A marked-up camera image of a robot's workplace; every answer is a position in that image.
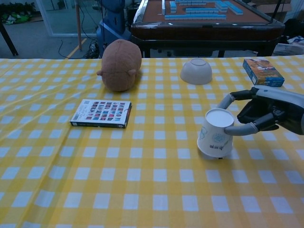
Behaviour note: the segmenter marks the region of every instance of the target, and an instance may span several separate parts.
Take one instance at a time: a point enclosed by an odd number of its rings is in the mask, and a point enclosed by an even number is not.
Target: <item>cardboard box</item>
[[[243,68],[254,85],[281,87],[285,81],[283,76],[267,60],[244,59]]]

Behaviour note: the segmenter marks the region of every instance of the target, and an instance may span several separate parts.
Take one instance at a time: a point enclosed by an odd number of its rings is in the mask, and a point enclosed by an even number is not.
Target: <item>plush toy ear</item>
[[[102,70],[98,70],[96,74],[99,75],[99,76],[102,76],[103,75],[103,71]]]
[[[128,71],[128,74],[129,74],[130,76],[134,76],[134,75],[136,75],[136,70],[135,70],[135,69],[129,70],[129,71]]]

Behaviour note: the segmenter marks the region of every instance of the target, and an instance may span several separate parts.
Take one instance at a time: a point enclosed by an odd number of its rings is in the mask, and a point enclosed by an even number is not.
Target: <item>brown plush toy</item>
[[[102,67],[97,74],[108,89],[125,91],[133,86],[141,64],[139,47],[128,40],[118,39],[104,50]]]

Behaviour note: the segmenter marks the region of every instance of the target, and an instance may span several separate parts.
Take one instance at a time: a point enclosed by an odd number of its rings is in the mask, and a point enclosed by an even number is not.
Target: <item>blue robot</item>
[[[131,40],[130,31],[125,29],[124,0],[100,0],[106,9],[106,14],[99,22],[97,29],[97,40],[100,57],[102,57],[107,45],[117,39]]]

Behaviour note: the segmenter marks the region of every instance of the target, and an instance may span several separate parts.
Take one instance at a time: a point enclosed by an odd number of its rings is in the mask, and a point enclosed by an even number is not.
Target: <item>green object on floor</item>
[[[8,16],[5,23],[7,25],[11,25],[15,23],[24,23],[29,21],[31,17],[32,15],[20,15],[17,13],[12,13],[11,15]]]

